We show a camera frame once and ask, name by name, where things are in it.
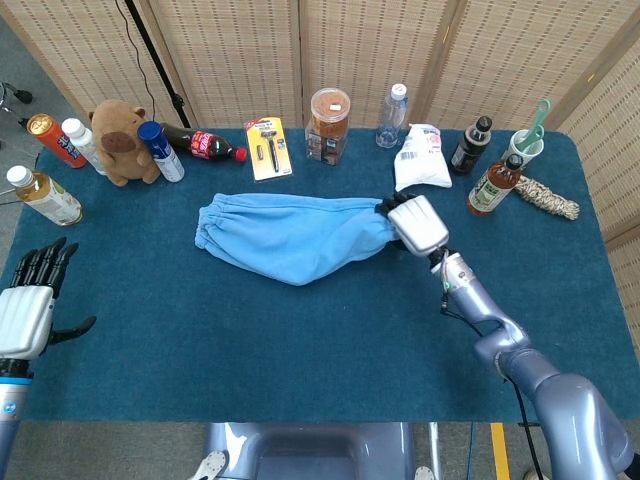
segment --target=brown plush toy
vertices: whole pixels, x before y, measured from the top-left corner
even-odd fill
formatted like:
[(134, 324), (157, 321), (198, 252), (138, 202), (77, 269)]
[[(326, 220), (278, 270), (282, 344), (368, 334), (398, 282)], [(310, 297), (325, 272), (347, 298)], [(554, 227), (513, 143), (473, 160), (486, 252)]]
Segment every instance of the brown plush toy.
[(89, 112), (98, 157), (109, 180), (119, 187), (137, 179), (153, 183), (160, 176), (151, 153), (138, 138), (144, 114), (144, 108), (121, 100), (105, 100)]

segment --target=table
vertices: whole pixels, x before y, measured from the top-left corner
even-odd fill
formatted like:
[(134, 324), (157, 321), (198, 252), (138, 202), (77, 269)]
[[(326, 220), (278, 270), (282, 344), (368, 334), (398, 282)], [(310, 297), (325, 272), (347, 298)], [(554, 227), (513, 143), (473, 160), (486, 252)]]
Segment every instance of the table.
[[(237, 145), (242, 130), (217, 130)], [(459, 131), (443, 131), (445, 157)], [(294, 175), (253, 182), (249, 164), (180, 154), (170, 184), (117, 188), (90, 167), (72, 170), (43, 151), (38, 168), (85, 207), (56, 227), (25, 208), (1, 285), (31, 248), (79, 242), (56, 306), (57, 328), (98, 316), (82, 339), (50, 348), (27, 419), (138, 421), (505, 421), (519, 419), (513, 389), (482, 369), (473, 332), (439, 315), (425, 260), (393, 246), (304, 287), (228, 265), (194, 245), (198, 209), (216, 192), (337, 197), (393, 193), (398, 148), (352, 129), (342, 163), (304, 158), (287, 130)], [(428, 196), (499, 305), (558, 368), (590, 378), (621, 417), (640, 413), (638, 366), (575, 146), (548, 133), (527, 175), (577, 201), (580, 218), (552, 217), (511, 194), (489, 217), (464, 200), (506, 147), (495, 132), (470, 176)]]

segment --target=white mug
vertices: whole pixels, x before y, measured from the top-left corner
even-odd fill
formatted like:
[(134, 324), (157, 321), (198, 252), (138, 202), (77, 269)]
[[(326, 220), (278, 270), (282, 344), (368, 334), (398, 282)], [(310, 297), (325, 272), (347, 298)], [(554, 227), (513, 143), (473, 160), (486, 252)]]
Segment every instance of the white mug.
[(531, 144), (529, 148), (527, 148), (527, 152), (529, 153), (521, 152), (516, 148), (516, 143), (524, 140), (524, 137), (527, 136), (528, 132), (529, 130), (526, 129), (518, 130), (511, 136), (511, 139), (509, 140), (509, 147), (502, 154), (502, 160), (506, 160), (507, 158), (509, 158), (509, 155), (513, 155), (514, 153), (516, 153), (522, 157), (522, 168), (524, 168), (527, 163), (529, 163), (531, 160), (542, 153), (542, 150), (544, 150), (544, 140), (542, 139), (536, 140)]

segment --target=woven panel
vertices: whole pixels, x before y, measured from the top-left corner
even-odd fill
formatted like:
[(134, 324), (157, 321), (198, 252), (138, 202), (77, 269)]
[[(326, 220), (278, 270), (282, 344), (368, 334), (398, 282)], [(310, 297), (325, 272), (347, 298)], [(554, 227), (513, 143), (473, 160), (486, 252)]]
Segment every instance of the woven panel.
[[(123, 2), (121, 8), (156, 99), (156, 120), (180, 124)], [(152, 102), (138, 70), (135, 50), (126, 37), (124, 20), (113, 0), (11, 0), (4, 2), (4, 9), (8, 12), (7, 23), (19, 25), (26, 32), (28, 42), (48, 60), (73, 95), (74, 103), (85, 110), (83, 113), (105, 99), (116, 98), (144, 106), (151, 118)]]
[(394, 83), (415, 99), (445, 2), (306, 2), (309, 88), (339, 87), (351, 97), (351, 125), (375, 126)]
[(469, 0), (427, 120), (464, 128), (530, 124), (557, 102), (637, 7), (637, 0)]
[(609, 260), (624, 305), (633, 345), (640, 359), (640, 239), (609, 252)]
[(291, 1), (152, 2), (200, 124), (240, 127), (270, 115), (301, 125)]
[(560, 127), (578, 146), (605, 236), (640, 216), (638, 98), (640, 41)]

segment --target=coca-cola bottle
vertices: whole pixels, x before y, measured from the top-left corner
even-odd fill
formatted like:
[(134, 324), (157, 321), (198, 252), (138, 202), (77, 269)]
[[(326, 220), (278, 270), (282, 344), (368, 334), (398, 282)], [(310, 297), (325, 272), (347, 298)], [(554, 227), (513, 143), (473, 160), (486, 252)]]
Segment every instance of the coca-cola bottle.
[(173, 147), (189, 150), (194, 157), (216, 161), (233, 158), (237, 162), (247, 159), (245, 148), (236, 148), (219, 135), (193, 128), (178, 128), (167, 123), (162, 126)]

